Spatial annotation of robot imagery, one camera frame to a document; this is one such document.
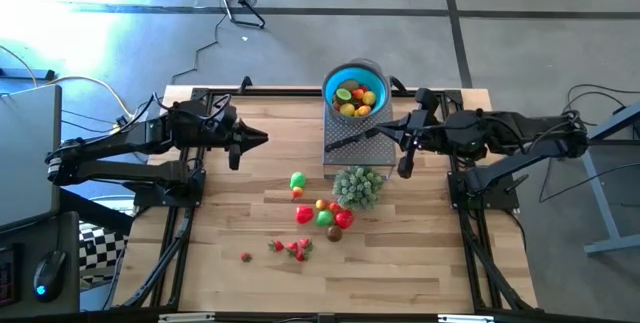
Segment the checkered mat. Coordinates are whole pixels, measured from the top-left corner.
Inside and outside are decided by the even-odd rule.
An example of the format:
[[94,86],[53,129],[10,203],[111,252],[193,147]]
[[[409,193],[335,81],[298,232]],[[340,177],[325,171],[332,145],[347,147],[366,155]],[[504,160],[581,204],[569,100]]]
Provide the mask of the checkered mat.
[[110,280],[129,237],[96,226],[80,229],[80,276],[89,286]]

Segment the yellow fruit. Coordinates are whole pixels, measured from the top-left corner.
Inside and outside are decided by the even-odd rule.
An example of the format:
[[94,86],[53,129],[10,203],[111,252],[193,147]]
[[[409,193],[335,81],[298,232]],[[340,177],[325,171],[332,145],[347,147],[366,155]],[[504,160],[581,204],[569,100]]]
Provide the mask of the yellow fruit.
[[327,208],[327,201],[322,200],[322,199],[318,199],[316,201],[316,208],[318,208],[318,210],[323,210]]
[[346,103],[340,106],[340,113],[344,115],[352,116],[355,111],[356,107],[354,107],[351,103]]
[[358,110],[356,111],[356,114],[359,117],[366,116],[369,113],[371,113],[371,107],[369,107],[369,106],[362,106],[362,107],[358,108]]
[[368,106],[376,104],[376,94],[372,91],[364,92],[364,95],[362,96],[362,103]]

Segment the wooden table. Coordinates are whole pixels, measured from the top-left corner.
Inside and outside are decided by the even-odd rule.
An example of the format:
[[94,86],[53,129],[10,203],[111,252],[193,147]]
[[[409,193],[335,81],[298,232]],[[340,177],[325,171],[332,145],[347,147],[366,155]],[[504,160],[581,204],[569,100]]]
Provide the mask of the wooden table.
[[[165,104],[190,99],[193,86],[168,86]],[[463,89],[465,109],[491,110],[487,90]],[[449,208],[446,156],[416,153],[413,177],[392,177],[375,210],[357,212],[338,243],[313,223],[298,225],[298,204],[331,199],[323,179],[320,98],[233,97],[246,123],[269,134],[269,142],[247,152],[238,171],[227,153],[205,155],[205,197],[197,209],[179,309],[181,311],[465,313],[471,295],[456,212]],[[415,108],[413,99],[394,98],[398,119]],[[178,159],[172,150],[150,164]],[[308,176],[304,196],[290,200],[289,178]],[[114,302],[124,302],[158,260],[167,209],[153,208],[136,219]],[[520,231],[513,220],[487,211],[493,255],[505,277],[529,304],[536,300]],[[273,253],[271,239],[311,237],[315,250],[299,263]],[[251,263],[240,260],[242,252]],[[169,296],[173,267],[163,298]],[[479,269],[483,297],[486,275]]]

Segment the gray floor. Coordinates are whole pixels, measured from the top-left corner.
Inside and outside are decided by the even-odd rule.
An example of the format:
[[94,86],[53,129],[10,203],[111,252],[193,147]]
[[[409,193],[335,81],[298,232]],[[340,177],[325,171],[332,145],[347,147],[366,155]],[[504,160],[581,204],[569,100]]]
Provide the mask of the gray floor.
[[[0,43],[32,66],[104,79],[134,108],[162,92],[172,74],[192,64],[210,42],[218,15],[71,13],[57,0],[0,0],[13,13],[0,20]],[[217,6],[218,0],[62,0],[148,5]],[[632,11],[640,0],[457,0],[466,10]],[[444,9],[445,0],[259,0],[261,7]],[[406,85],[460,87],[448,18],[398,16],[265,16],[259,31],[223,23],[220,45],[200,56],[200,71],[177,84],[236,85],[250,75],[259,85],[318,85],[332,67],[357,56],[378,61]],[[640,89],[637,20],[461,21],[473,86],[488,88],[493,106],[526,115],[559,112],[578,83]],[[0,54],[0,66],[18,63]],[[0,91],[29,88],[0,82]],[[64,83],[64,108],[103,119],[121,114],[104,89]],[[640,96],[618,95],[625,103]],[[616,105],[602,97],[576,105],[586,120],[604,121]],[[94,128],[90,121],[65,119]],[[65,138],[86,132],[65,126]],[[540,307],[549,312],[640,320],[640,249],[587,258],[584,244],[606,237],[588,186],[544,204],[538,193],[546,162],[527,170],[518,188],[528,257]],[[619,172],[637,177],[640,172]],[[580,161],[554,164],[547,192],[585,177]],[[611,176],[612,182],[618,178]],[[85,184],[85,196],[121,194]],[[640,233],[640,209],[616,206],[621,231]]]

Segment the keyboard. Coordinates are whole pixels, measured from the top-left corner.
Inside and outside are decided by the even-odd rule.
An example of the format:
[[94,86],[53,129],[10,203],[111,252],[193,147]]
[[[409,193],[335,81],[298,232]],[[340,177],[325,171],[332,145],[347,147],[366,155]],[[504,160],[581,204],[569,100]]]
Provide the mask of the keyboard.
[[18,302],[17,246],[0,247],[0,307]]

